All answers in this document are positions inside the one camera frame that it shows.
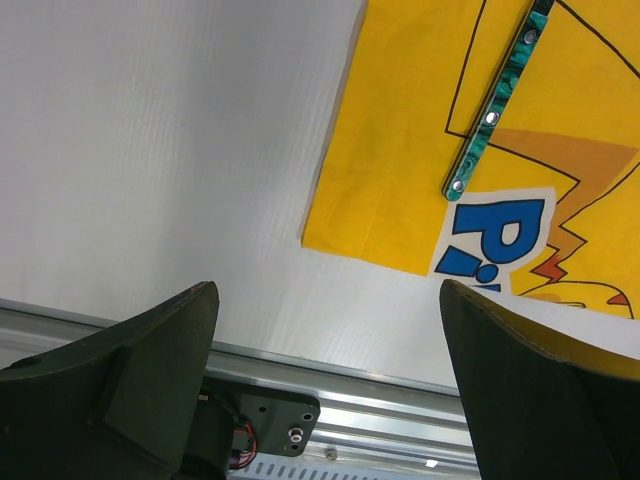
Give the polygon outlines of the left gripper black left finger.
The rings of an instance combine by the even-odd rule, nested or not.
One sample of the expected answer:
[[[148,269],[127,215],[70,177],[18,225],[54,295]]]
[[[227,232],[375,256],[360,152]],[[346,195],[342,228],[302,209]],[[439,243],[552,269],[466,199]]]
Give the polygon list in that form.
[[[219,310],[201,282],[1,371],[4,479],[168,479],[180,469]]]

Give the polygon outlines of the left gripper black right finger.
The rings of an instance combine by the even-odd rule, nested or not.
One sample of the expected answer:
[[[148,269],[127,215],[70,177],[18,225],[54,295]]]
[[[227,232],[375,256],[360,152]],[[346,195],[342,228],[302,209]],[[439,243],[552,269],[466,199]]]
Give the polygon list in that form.
[[[484,479],[636,479],[639,362],[442,283],[444,334]]]

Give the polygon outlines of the yellow printed cloth placemat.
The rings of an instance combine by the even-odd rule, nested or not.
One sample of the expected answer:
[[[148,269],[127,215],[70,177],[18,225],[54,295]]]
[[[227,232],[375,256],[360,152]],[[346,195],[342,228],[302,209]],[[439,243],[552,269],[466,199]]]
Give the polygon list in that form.
[[[554,1],[462,197],[442,195],[532,1],[372,1],[306,248],[639,315],[639,5]]]

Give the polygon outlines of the fork with teal handle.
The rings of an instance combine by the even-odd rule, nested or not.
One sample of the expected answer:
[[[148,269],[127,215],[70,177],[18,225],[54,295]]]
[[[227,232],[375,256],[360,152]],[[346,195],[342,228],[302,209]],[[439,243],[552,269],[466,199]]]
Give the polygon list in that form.
[[[536,44],[541,37],[554,1],[532,1],[512,35],[506,53],[484,95],[469,132],[455,156],[442,187],[449,202],[459,200],[504,114]]]

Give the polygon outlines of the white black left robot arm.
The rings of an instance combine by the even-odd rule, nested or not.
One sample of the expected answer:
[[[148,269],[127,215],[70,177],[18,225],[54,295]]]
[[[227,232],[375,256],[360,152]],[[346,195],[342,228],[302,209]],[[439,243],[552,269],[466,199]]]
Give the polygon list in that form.
[[[439,293],[464,431],[484,479],[635,479],[639,363],[453,281]],[[259,367],[207,371],[219,309],[203,282],[1,372],[5,479],[224,479],[300,456],[327,413]]]

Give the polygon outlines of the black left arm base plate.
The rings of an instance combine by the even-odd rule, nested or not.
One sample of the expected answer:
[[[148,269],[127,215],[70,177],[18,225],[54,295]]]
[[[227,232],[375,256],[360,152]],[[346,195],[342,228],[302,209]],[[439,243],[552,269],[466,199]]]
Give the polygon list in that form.
[[[206,377],[190,448],[208,460],[226,453],[296,457],[304,451],[320,413],[320,402],[311,395]]]

